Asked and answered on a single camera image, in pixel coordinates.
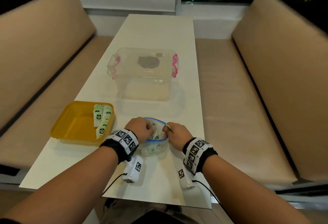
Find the white table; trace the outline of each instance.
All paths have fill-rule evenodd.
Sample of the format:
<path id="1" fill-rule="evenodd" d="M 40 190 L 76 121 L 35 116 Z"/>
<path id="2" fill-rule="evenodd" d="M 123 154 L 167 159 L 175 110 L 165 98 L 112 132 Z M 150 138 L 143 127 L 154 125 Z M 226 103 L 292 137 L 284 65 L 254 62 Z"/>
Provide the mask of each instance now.
<path id="1" fill-rule="evenodd" d="M 168 102 L 144 102 L 117 99 L 115 81 L 107 74 L 107 64 L 119 48 L 172 49 L 179 56 L 179 71 L 172 82 Z M 80 101 L 109 102 L 123 128 L 133 117 L 153 117 L 185 125 L 194 136 L 204 138 L 192 17 L 166 15 L 129 15 L 76 97 Z M 20 187 L 38 189 L 56 175 L 96 149 L 49 139 Z M 211 209 L 210 193 L 202 186 L 182 191 L 175 165 L 182 165 L 183 154 L 170 146 L 158 157 L 146 157 L 136 184 L 117 180 L 105 197 L 175 204 Z M 121 163 L 111 181 L 124 170 Z M 201 173 L 196 179 L 208 183 Z"/>

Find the bench backrest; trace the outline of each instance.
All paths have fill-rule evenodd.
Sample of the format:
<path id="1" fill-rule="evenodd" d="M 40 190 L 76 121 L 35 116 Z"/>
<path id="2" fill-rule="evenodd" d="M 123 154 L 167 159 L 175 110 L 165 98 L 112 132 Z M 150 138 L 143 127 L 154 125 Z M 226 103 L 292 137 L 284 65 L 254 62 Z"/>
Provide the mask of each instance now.
<path id="1" fill-rule="evenodd" d="M 34 0 L 0 16 L 0 129 L 94 32 L 79 0 Z"/>
<path id="2" fill-rule="evenodd" d="M 233 38 L 300 176 L 328 180 L 328 36 L 280 0 L 254 0 Z"/>

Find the beige bench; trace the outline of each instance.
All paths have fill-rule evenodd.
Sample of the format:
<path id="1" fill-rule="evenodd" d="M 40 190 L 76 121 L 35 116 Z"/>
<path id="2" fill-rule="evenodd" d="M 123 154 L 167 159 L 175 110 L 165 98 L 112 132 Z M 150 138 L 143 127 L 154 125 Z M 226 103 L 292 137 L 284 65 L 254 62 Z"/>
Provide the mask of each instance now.
<path id="1" fill-rule="evenodd" d="M 94 32 L 78 0 L 36 0 L 0 16 L 0 127 Z M 206 139 L 273 188 L 328 180 L 327 36 L 279 0 L 255 0 L 232 36 L 195 41 Z M 0 164 L 32 166 L 111 40 L 93 37 L 0 137 Z"/>

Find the hand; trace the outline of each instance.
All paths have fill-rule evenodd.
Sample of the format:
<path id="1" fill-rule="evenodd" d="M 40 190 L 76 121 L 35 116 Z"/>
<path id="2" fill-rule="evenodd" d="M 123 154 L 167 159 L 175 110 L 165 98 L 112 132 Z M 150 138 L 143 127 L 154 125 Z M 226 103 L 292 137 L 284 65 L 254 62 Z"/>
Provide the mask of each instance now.
<path id="1" fill-rule="evenodd" d="M 154 135 L 154 129 L 150 122 L 142 117 L 131 119 L 126 124 L 125 129 L 131 130 L 137 136 L 139 144 L 144 143 Z"/>
<path id="2" fill-rule="evenodd" d="M 173 147 L 182 152 L 185 144 L 191 140 L 193 136 L 183 125 L 173 122 L 168 122 L 167 124 L 172 128 L 172 131 L 166 126 L 163 127 L 162 131 L 164 131 L 169 137 L 169 142 L 173 145 Z"/>

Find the wristband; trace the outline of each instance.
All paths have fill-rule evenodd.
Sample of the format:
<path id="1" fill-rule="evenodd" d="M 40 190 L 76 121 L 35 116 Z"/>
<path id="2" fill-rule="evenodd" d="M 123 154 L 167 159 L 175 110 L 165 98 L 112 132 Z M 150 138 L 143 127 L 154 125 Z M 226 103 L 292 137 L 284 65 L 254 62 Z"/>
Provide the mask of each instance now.
<path id="1" fill-rule="evenodd" d="M 202 172 L 205 160 L 209 156 L 217 155 L 213 146 L 200 138 L 192 138 L 188 141 L 183 147 L 183 153 L 186 155 L 183 163 L 193 175 Z"/>
<path id="2" fill-rule="evenodd" d="M 137 136 L 128 129 L 119 129 L 106 137 L 100 145 L 114 149 L 118 156 L 118 163 L 130 160 L 139 146 Z"/>

